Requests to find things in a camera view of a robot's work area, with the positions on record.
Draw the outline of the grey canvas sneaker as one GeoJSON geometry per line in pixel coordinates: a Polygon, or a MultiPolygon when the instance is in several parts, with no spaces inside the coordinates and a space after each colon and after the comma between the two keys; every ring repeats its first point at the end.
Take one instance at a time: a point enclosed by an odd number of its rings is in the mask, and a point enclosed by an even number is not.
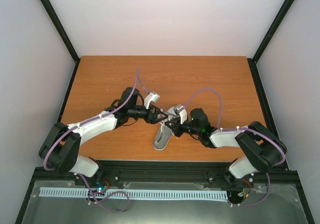
{"type": "Polygon", "coordinates": [[[165,125],[165,122],[167,120],[168,119],[160,122],[160,128],[158,129],[158,132],[153,141],[153,147],[157,151],[164,150],[167,144],[169,143],[170,138],[172,137],[171,130],[165,125]]]}

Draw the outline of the white shoelace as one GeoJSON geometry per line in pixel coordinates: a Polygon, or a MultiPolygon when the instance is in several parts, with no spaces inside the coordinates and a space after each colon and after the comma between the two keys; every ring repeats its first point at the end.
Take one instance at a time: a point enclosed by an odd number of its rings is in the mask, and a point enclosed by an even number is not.
{"type": "Polygon", "coordinates": [[[174,118],[178,118],[180,116],[175,107],[169,108],[165,113],[167,114],[167,119],[168,120],[171,120],[171,119],[174,119],[174,118]]]}

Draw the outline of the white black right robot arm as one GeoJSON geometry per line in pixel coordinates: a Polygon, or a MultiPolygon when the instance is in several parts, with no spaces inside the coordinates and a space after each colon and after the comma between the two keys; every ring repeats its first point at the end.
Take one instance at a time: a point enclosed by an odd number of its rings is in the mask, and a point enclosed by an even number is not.
{"type": "Polygon", "coordinates": [[[196,135],[207,148],[240,148],[244,156],[234,160],[223,174],[223,179],[229,187],[236,186],[240,179],[249,174],[266,174],[286,159],[285,144],[258,121],[233,129],[217,128],[210,124],[201,108],[196,108],[190,112],[190,119],[178,115],[168,119],[164,124],[176,137],[183,133],[196,135]]]}

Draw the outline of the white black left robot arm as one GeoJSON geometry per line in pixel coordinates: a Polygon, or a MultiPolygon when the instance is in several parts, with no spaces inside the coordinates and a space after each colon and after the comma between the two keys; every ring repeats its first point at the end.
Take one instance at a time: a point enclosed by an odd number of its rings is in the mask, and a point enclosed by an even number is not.
{"type": "Polygon", "coordinates": [[[83,175],[92,185],[101,184],[103,171],[96,161],[79,154],[80,146],[104,132],[126,125],[130,118],[143,119],[148,124],[163,121],[168,115],[154,105],[158,99],[155,92],[142,97],[139,90],[128,87],[120,99],[89,119],[68,125],[55,123],[38,153],[43,159],[43,168],[58,174],[83,175]]]}

